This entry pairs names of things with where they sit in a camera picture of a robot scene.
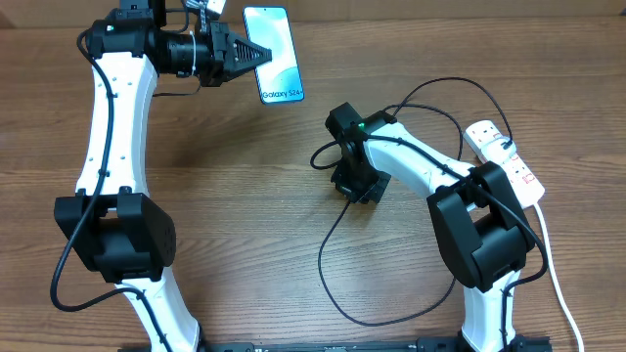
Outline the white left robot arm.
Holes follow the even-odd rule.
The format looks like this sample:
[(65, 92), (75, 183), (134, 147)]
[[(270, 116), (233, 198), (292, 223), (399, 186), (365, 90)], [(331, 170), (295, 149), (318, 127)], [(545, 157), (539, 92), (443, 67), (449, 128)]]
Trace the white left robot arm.
[(148, 117), (158, 78), (217, 87), (272, 58), (221, 21), (223, 2), (186, 0), (181, 10), (185, 26), (170, 30), (163, 2), (123, 1), (78, 35), (94, 79), (89, 145), (74, 194), (54, 207), (65, 254), (76, 254), (129, 300), (153, 351), (209, 347), (173, 275), (173, 220), (148, 189)]

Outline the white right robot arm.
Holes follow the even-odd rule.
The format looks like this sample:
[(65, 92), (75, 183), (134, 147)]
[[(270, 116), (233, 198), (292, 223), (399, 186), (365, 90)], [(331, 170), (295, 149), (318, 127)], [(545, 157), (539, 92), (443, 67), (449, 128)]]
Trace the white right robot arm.
[(528, 252), (546, 248), (530, 228), (505, 169), (473, 166), (415, 138), (391, 114), (362, 117), (350, 104), (330, 111), (325, 126), (341, 148), (331, 178), (349, 203), (380, 201), (390, 179), (427, 202), (438, 250), (464, 288), (465, 319), (454, 337), (421, 337), (422, 351), (545, 351), (548, 338), (529, 339), (513, 326), (514, 291)]

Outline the Samsung Galaxy smartphone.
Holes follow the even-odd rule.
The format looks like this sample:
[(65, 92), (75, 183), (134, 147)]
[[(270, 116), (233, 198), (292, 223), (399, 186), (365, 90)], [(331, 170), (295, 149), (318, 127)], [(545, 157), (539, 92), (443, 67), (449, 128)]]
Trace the Samsung Galaxy smartphone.
[(272, 55), (270, 62), (255, 69), (260, 101), (264, 105), (303, 101), (304, 88), (287, 10), (247, 6), (243, 17), (248, 39), (269, 49)]

